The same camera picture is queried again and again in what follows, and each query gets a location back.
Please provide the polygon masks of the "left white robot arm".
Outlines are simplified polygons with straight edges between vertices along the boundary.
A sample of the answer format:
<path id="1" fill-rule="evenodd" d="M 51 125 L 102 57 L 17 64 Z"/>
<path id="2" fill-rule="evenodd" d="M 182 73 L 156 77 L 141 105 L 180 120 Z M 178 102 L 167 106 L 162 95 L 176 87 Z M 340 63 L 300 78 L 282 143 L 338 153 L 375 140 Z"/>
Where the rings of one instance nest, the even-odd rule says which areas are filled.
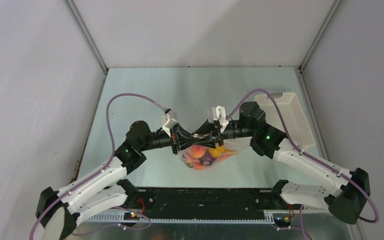
<path id="1" fill-rule="evenodd" d="M 108 161 L 58 190 L 48 187 L 41 192 L 37 220 L 29 239 L 32 240 L 37 227 L 42 226 L 45 229 L 43 238 L 63 240 L 91 216 L 122 205 L 133 208 L 139 191 L 125 177 L 145 162 L 145 151 L 170 147 L 178 154 L 210 139 L 209 133 L 197 130 L 190 133 L 171 120 L 156 131 L 151 131 L 145 121 L 134 122 L 125 141 L 113 148 Z"/>

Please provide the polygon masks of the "purple onion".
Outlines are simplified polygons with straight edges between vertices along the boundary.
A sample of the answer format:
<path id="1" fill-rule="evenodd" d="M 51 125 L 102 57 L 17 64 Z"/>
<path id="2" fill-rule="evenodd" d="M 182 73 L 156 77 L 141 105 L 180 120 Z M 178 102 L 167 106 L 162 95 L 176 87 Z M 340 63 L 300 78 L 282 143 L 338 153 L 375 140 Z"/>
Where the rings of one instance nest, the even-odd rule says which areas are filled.
<path id="1" fill-rule="evenodd" d="M 216 160 L 217 157 L 211 155 L 210 152 L 206 152 L 203 156 L 199 158 L 200 162 L 204 166 L 211 166 Z"/>

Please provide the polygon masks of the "yellow mango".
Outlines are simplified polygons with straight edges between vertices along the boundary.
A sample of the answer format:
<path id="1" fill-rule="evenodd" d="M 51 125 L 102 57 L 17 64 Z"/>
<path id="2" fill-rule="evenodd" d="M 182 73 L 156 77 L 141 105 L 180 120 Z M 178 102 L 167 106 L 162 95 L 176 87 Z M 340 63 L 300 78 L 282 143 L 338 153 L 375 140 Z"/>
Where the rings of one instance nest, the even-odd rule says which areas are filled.
<path id="1" fill-rule="evenodd" d="M 208 148 L 210 155 L 214 158 L 218 158 L 222 153 L 226 152 L 225 146 L 218 146 L 216 148 Z"/>

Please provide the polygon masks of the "clear zip top bag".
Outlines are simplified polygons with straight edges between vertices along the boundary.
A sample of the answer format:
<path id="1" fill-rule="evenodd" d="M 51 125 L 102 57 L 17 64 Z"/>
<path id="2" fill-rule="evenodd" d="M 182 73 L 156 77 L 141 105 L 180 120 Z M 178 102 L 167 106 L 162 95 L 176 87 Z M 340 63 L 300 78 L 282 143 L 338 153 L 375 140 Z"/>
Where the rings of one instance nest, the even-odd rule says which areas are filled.
<path id="1" fill-rule="evenodd" d="M 201 171 L 211 168 L 228 158 L 237 155 L 250 146 L 251 137 L 225 139 L 223 145 L 216 144 L 215 148 L 193 145 L 179 154 L 180 160 L 189 169 Z"/>

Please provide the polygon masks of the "pink peach top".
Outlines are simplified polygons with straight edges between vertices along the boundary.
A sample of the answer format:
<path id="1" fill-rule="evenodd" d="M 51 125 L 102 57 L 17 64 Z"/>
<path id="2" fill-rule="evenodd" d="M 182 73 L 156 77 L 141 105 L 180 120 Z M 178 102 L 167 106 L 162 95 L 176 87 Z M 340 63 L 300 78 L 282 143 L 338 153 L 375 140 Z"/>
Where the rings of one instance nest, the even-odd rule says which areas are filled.
<path id="1" fill-rule="evenodd" d="M 201 145 L 192 145 L 185 150 L 185 159 L 186 162 L 191 163 L 199 163 L 200 158 L 205 155 L 207 152 L 207 148 Z"/>

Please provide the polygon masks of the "orange fried snack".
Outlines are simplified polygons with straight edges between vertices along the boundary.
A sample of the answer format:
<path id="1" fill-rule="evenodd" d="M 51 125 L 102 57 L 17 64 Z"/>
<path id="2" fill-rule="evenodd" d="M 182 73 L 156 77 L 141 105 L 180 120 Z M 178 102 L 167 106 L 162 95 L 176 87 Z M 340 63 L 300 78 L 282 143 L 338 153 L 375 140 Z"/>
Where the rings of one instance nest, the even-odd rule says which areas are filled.
<path id="1" fill-rule="evenodd" d="M 237 150 L 227 150 L 225 151 L 224 153 L 222 153 L 218 158 L 223 161 L 225 159 L 228 159 L 232 156 L 235 156 L 238 154 L 238 151 Z"/>

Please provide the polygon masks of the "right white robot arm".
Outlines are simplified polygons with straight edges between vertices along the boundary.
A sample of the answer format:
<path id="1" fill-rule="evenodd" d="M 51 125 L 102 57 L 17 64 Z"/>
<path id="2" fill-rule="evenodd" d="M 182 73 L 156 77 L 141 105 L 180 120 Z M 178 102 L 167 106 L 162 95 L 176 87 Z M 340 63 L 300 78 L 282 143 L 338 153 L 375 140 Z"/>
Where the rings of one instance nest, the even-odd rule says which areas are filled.
<path id="1" fill-rule="evenodd" d="M 301 204 L 327 210 L 346 224 L 354 225 L 361 219 L 371 194 L 365 170 L 340 167 L 307 152 L 286 129 L 267 123 L 265 111 L 255 101 L 242 103 L 238 110 L 239 118 L 230 121 L 224 109 L 216 107 L 193 136 L 212 147 L 227 139 L 249 137 L 250 147 L 259 156 L 284 163 L 320 182 L 320 186 L 315 186 L 279 180 L 274 187 L 277 191 L 270 196 L 277 209 Z"/>

